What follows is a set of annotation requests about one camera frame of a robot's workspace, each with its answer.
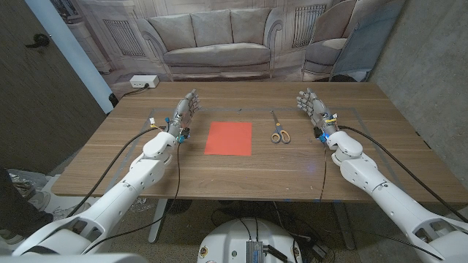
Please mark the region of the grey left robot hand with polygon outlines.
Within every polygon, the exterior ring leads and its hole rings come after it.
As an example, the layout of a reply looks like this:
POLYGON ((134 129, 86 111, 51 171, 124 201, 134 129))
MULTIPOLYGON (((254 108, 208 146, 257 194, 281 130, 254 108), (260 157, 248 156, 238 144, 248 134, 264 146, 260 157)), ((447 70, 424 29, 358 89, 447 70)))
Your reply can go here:
POLYGON ((177 105, 168 124, 167 133, 178 137, 182 130, 188 128, 193 115, 200 109, 197 90, 190 91, 177 105))

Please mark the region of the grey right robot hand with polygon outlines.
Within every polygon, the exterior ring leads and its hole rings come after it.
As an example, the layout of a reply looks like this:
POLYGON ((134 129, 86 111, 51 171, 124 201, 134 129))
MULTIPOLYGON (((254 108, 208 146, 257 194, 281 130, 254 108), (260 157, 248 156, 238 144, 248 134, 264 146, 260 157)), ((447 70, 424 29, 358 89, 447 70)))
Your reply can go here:
POLYGON ((310 117, 314 136, 317 139, 326 140, 338 131, 336 116, 331 113, 310 88, 307 88, 306 91, 300 91, 296 101, 298 108, 310 117))

